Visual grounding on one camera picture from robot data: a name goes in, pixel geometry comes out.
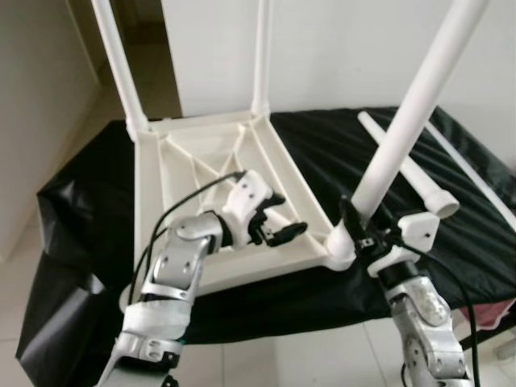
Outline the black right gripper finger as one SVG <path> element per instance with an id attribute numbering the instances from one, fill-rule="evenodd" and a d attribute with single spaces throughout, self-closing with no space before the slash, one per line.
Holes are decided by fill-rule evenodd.
<path id="1" fill-rule="evenodd" d="M 362 225 L 361 213 L 351 202 L 350 197 L 342 197 L 339 200 L 340 222 L 352 243 L 361 243 L 364 239 L 364 225 Z"/>

